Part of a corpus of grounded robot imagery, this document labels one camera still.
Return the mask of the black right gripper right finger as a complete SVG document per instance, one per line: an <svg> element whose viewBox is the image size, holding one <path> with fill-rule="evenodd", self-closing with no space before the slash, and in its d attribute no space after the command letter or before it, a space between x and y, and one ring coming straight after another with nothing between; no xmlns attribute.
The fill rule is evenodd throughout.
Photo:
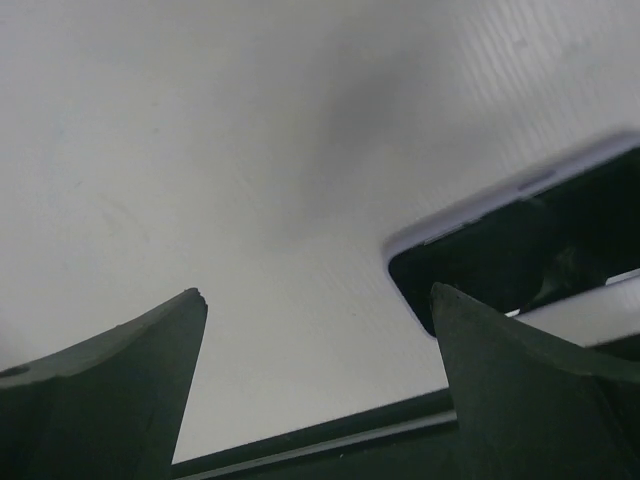
<svg viewBox="0 0 640 480"><path fill-rule="evenodd" d="M470 478L638 478L638 363L441 283L431 312Z"/></svg>

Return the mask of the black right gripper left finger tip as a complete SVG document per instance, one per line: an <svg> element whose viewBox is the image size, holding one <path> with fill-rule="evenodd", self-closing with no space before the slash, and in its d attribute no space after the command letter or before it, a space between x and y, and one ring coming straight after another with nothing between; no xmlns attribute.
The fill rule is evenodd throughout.
<svg viewBox="0 0 640 480"><path fill-rule="evenodd" d="M168 479L208 306L187 289L1 373L4 479Z"/></svg>

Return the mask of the lilac-cased phone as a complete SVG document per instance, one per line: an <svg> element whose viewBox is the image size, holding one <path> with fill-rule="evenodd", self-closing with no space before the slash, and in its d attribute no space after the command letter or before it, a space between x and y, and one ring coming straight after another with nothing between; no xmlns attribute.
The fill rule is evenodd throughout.
<svg viewBox="0 0 640 480"><path fill-rule="evenodd" d="M529 313L639 272L639 134L616 132L462 200L393 236L392 284L429 336L443 283Z"/></svg>

